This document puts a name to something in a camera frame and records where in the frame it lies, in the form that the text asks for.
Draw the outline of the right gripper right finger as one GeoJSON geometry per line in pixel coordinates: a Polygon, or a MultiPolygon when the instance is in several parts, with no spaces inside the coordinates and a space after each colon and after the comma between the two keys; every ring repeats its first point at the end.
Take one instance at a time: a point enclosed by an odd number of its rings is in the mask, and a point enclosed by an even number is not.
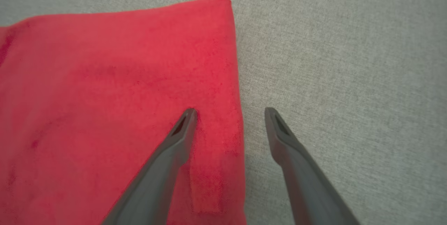
{"type": "Polygon", "coordinates": [[[265,108],[270,152],[281,167],[295,225],[360,225],[279,112],[265,108]]]}

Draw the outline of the red basketball jersey white sleeves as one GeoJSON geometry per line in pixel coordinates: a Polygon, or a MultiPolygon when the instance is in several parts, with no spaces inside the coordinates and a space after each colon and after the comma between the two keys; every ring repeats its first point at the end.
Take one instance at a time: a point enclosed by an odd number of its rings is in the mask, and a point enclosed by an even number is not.
{"type": "Polygon", "coordinates": [[[0,27],[0,225],[100,225],[187,108],[168,225],[246,225],[230,0],[0,27]]]}

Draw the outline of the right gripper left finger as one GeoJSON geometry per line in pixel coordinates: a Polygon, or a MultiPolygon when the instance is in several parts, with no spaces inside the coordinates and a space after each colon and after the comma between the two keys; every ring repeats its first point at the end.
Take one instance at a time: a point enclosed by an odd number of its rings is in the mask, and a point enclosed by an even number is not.
{"type": "Polygon", "coordinates": [[[177,173],[190,156],[197,112],[186,109],[102,225],[166,225],[177,173]]]}

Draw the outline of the grey fabric sofa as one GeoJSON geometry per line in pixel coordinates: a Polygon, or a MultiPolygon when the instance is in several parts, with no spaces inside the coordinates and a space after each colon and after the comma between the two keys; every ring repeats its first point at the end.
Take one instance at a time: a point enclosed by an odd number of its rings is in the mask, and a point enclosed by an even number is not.
{"type": "MultiPolygon", "coordinates": [[[[0,25],[190,0],[0,0],[0,25]]],[[[362,225],[447,225],[447,0],[231,0],[248,225],[292,225],[274,107],[362,225]]]]}

